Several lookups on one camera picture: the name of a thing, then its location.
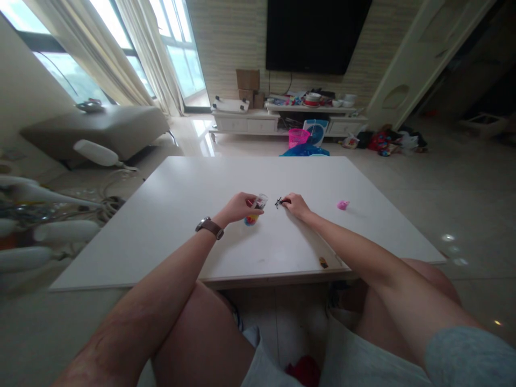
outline white tv cabinet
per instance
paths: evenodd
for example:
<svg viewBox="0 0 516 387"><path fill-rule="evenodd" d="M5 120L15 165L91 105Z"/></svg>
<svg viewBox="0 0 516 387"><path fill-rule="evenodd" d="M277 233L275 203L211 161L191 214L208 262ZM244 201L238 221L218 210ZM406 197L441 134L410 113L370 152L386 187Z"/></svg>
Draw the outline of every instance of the white tv cabinet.
<svg viewBox="0 0 516 387"><path fill-rule="evenodd" d="M250 109L247 113L228 113L212 111L217 123L217 129L210 130L211 138L215 142L215 135L225 134L252 134L252 135L288 135L289 132L278 128L280 111L304 111L313 113L328 113L329 125L326 137L345 137L347 134L356 134L368 119L365 116L349 117L355 109L345 107L306 107L306 106L278 106L266 103L267 109Z"/></svg>

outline tv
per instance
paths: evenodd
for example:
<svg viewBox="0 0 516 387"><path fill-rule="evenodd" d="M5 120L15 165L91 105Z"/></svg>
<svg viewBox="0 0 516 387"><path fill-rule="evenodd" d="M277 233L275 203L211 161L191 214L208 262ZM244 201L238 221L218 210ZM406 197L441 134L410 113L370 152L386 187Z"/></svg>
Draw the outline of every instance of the tv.
<svg viewBox="0 0 516 387"><path fill-rule="evenodd" d="M372 0L268 0L266 69L346 73Z"/></svg>

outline white curtain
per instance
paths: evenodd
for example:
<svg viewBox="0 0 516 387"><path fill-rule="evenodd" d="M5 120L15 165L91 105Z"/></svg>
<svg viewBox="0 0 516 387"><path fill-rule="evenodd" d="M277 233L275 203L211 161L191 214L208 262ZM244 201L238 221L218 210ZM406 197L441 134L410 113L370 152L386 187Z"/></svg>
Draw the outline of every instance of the white curtain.
<svg viewBox="0 0 516 387"><path fill-rule="evenodd" d="M155 106L124 52L88 0L24 2L66 52L116 102Z"/></svg>
<svg viewBox="0 0 516 387"><path fill-rule="evenodd" d="M116 3L161 110L169 116L184 115L176 72L161 40L150 1L116 0Z"/></svg>

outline hand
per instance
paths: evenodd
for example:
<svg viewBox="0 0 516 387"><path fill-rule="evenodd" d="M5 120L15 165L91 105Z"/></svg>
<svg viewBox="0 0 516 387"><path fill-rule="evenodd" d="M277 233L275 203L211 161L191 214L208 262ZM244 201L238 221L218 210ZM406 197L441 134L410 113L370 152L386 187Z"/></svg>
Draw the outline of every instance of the hand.
<svg viewBox="0 0 516 387"><path fill-rule="evenodd" d="M233 196L226 206L215 216L213 221L222 228L226 228L229 223L242 220L249 215L261 215L263 210L251 209L246 201L254 202L256 195L240 192Z"/></svg>
<svg viewBox="0 0 516 387"><path fill-rule="evenodd" d="M304 217L312 212L306 205L303 197L297 193L291 192L282 200L283 203L281 205L286 207L298 219L303 220Z"/></svg>

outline gray ottoman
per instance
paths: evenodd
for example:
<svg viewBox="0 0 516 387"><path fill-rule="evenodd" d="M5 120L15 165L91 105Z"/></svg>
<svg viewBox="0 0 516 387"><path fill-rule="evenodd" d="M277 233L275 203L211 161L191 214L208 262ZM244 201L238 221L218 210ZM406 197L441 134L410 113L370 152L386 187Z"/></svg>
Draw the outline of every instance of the gray ottoman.
<svg viewBox="0 0 516 387"><path fill-rule="evenodd" d="M107 106L104 112L77 111L51 118L21 130L21 135L60 162L84 160L73 150L79 140L90 140L127 160L163 133L169 124L153 106Z"/></svg>

